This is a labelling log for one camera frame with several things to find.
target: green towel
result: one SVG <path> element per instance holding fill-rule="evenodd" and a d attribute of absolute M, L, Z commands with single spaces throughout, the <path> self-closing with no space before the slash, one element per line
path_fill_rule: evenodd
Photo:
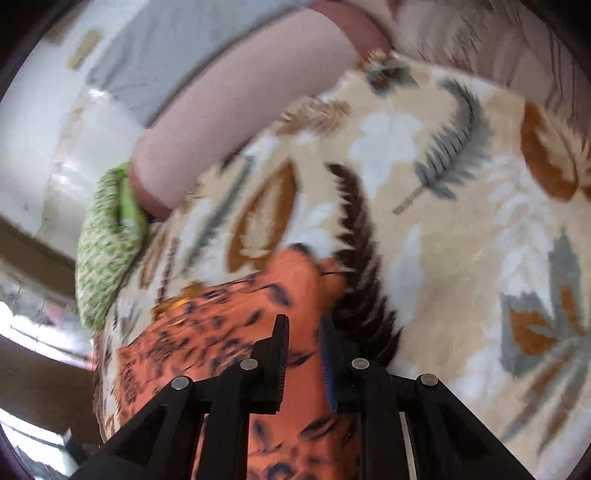
<path fill-rule="evenodd" d="M 99 180 L 82 226 L 76 260 L 76 300 L 82 323 L 100 330 L 125 272 L 139 252 L 148 218 L 135 202 L 129 164 Z"/>

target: leaf pattern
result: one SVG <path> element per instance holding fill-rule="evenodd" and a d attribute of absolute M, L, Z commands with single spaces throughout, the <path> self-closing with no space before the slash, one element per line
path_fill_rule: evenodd
<path fill-rule="evenodd" d="M 181 270 L 181 275 L 187 275 L 189 268 L 194 266 L 197 260 L 201 257 L 203 250 L 209 245 L 209 242 L 216 235 L 217 229 L 226 220 L 226 217 L 232 210 L 232 206 L 236 202 L 238 194 L 241 192 L 242 188 L 246 184 L 246 180 L 250 176 L 254 162 L 252 157 L 244 157 L 244 159 L 244 167 L 242 168 L 239 177 L 236 179 L 236 182 L 234 182 L 234 185 L 232 185 L 228 196 L 226 196 L 225 200 L 222 202 L 222 205 L 216 211 L 216 213 L 214 213 L 214 215 L 207 221 L 202 234 L 198 237 L 194 247 L 189 251 L 189 254 L 185 260 L 185 265 Z"/>
<path fill-rule="evenodd" d="M 273 180 L 261 198 L 258 208 L 246 215 L 246 230 L 240 237 L 243 245 L 240 250 L 241 255 L 261 258 L 269 254 L 266 247 L 269 245 L 275 227 L 275 212 L 280 193 L 279 181 Z"/>
<path fill-rule="evenodd" d="M 139 287 L 148 288 L 156 275 L 158 266 L 160 265 L 160 259 L 164 249 L 166 248 L 166 242 L 168 239 L 166 228 L 162 229 L 162 232 L 154 240 L 154 243 L 150 246 L 150 250 L 146 253 L 144 259 L 144 266 L 142 267 L 142 273 L 139 277 Z"/>
<path fill-rule="evenodd" d="M 433 138 L 435 147 L 427 154 L 425 163 L 415 162 L 414 171 L 421 185 L 394 209 L 396 215 L 410 207 L 425 190 L 439 199 L 456 200 L 449 185 L 475 180 L 470 169 L 480 167 L 488 159 L 492 130 L 482 105 L 455 81 L 445 82 L 440 87 L 457 100 L 457 111 L 452 125 L 444 127 Z"/>
<path fill-rule="evenodd" d="M 294 135 L 304 130 L 330 135 L 345 124 L 350 113 L 350 105 L 340 100 L 300 99 L 281 115 L 277 135 Z"/>
<path fill-rule="evenodd" d="M 556 438 L 578 402 L 591 361 L 591 333 L 580 321 L 580 267 L 563 232 L 548 253 L 549 314 L 537 293 L 501 296 L 503 308 L 501 363 L 519 378 L 545 361 L 524 400 L 522 412 L 507 427 L 503 440 L 518 434 L 548 401 L 560 380 L 570 375 L 538 448 L 540 454 Z"/>
<path fill-rule="evenodd" d="M 173 240 L 170 242 L 170 249 L 168 249 L 166 265 L 162 275 L 162 282 L 160 284 L 160 289 L 158 290 L 158 303 L 162 303 L 166 297 L 166 290 L 168 289 L 170 274 L 173 270 L 174 257 L 176 256 L 178 250 L 178 242 L 178 237 L 173 238 Z"/>
<path fill-rule="evenodd" d="M 246 205 L 230 243 L 228 271 L 246 263 L 261 270 L 281 241 L 293 210 L 298 186 L 294 163 L 287 159 Z"/>
<path fill-rule="evenodd" d="M 368 83 L 376 94 L 388 92 L 396 86 L 416 87 L 418 85 L 406 64 L 390 57 L 379 48 L 369 52 L 358 63 L 358 68 L 365 73 Z"/>
<path fill-rule="evenodd" d="M 568 202 L 581 188 L 591 200 L 589 142 L 531 101 L 525 102 L 521 122 L 521 153 L 531 175 L 549 197 Z"/>
<path fill-rule="evenodd" d="M 350 271 L 346 294 L 333 311 L 335 326 L 356 342 L 363 356 L 386 366 L 396 353 L 401 331 L 392 335 L 396 311 L 389 312 L 388 300 L 381 296 L 382 260 L 372 238 L 374 226 L 361 180 L 343 165 L 326 167 L 337 178 L 344 200 L 341 224 L 347 232 L 339 239 L 348 248 L 339 250 L 336 258 Z"/>

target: beige blanket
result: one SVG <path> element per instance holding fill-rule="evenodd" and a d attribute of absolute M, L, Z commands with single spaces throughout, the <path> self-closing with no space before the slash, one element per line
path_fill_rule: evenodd
<path fill-rule="evenodd" d="M 536 478 L 563 480 L 591 439 L 589 158 L 563 122 L 474 77 L 402 58 L 346 73 L 154 227 L 103 332 L 105 435 L 115 351 L 159 301 L 304 242 L 354 272 L 348 295 L 372 303 L 353 314 L 397 312 L 391 372 L 436 374 Z"/>

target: brown leaf print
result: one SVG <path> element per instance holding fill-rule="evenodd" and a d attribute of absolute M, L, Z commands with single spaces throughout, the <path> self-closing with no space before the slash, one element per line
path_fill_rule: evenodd
<path fill-rule="evenodd" d="M 589 143 L 530 101 L 525 103 L 521 122 L 521 153 L 548 196 L 563 202 L 573 197 L 587 175 Z M 583 192 L 591 200 L 591 186 L 583 187 Z"/>
<path fill-rule="evenodd" d="M 261 270 L 281 241 L 291 217 L 298 185 L 294 164 L 287 159 L 244 209 L 228 252 L 228 270 L 246 263 Z"/>
<path fill-rule="evenodd" d="M 570 326 L 579 335 L 584 334 L 574 300 L 573 288 L 571 286 L 563 286 L 560 289 L 560 301 L 562 303 L 562 308 L 569 319 Z"/>
<path fill-rule="evenodd" d="M 538 312 L 516 312 L 509 309 L 509 316 L 513 338 L 526 355 L 541 355 L 556 343 L 556 339 L 530 329 L 532 325 L 551 329 L 548 320 Z"/>
<path fill-rule="evenodd" d="M 330 135 L 344 125 L 350 113 L 351 107 L 347 102 L 304 98 L 281 115 L 277 135 L 294 135 L 302 130 Z"/>
<path fill-rule="evenodd" d="M 349 246 L 336 253 L 337 260 L 350 273 L 347 293 L 333 312 L 335 326 L 357 343 L 363 356 L 386 366 L 396 354 L 401 331 L 392 336 L 396 311 L 389 311 L 386 297 L 381 296 L 382 260 L 376 252 L 374 226 L 361 181 L 343 165 L 328 164 L 326 167 L 339 182 L 344 200 L 341 224 L 348 230 L 339 238 Z"/>
<path fill-rule="evenodd" d="M 167 240 L 166 229 L 154 239 L 154 243 L 150 246 L 150 249 L 146 253 L 144 258 L 144 265 L 142 267 L 142 273 L 139 276 L 139 287 L 148 288 L 156 275 L 158 266 L 160 265 L 160 259 L 164 253 Z"/>

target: gray leaf print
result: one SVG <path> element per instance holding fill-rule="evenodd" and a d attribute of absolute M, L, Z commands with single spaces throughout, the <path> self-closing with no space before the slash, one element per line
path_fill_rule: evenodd
<path fill-rule="evenodd" d="M 226 220 L 226 217 L 230 213 L 230 210 L 232 209 L 234 202 L 238 198 L 238 194 L 242 190 L 243 186 L 246 184 L 246 180 L 250 176 L 252 170 L 254 159 L 252 157 L 244 157 L 244 159 L 246 160 L 246 163 L 242 168 L 240 176 L 230 189 L 230 193 L 228 194 L 226 199 L 222 202 L 221 207 L 209 219 L 209 221 L 205 225 L 205 228 L 203 229 L 202 234 L 199 236 L 199 238 L 195 242 L 194 247 L 187 255 L 185 265 L 180 273 L 181 275 L 186 276 L 189 268 L 194 266 L 197 260 L 201 257 L 203 249 L 209 245 L 209 242 L 216 235 L 217 229 Z"/>
<path fill-rule="evenodd" d="M 492 130 L 482 105 L 455 81 L 445 82 L 440 87 L 457 100 L 452 125 L 444 127 L 433 138 L 435 147 L 426 155 L 424 163 L 415 162 L 414 171 L 421 185 L 394 209 L 396 215 L 410 207 L 425 190 L 439 199 L 456 200 L 449 186 L 475 180 L 470 169 L 480 167 L 488 159 Z"/>
<path fill-rule="evenodd" d="M 550 300 L 554 309 L 553 326 L 559 339 L 581 334 L 579 261 L 573 252 L 569 238 L 563 231 L 554 248 L 548 254 L 550 263 Z"/>

